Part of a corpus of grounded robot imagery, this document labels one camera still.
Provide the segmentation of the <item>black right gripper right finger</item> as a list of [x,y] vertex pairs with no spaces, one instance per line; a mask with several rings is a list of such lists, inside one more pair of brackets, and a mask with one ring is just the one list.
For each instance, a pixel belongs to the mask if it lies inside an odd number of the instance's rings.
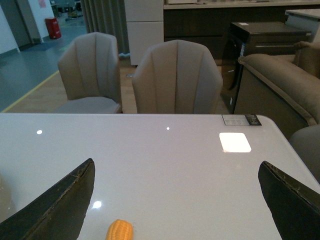
[[258,170],[264,200],[283,240],[320,238],[320,194],[267,161]]

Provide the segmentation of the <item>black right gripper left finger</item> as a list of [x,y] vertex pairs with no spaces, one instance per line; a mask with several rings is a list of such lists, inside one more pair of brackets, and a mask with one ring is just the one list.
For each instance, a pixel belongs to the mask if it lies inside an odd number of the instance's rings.
[[76,240],[94,190],[89,158],[0,224],[2,240]]

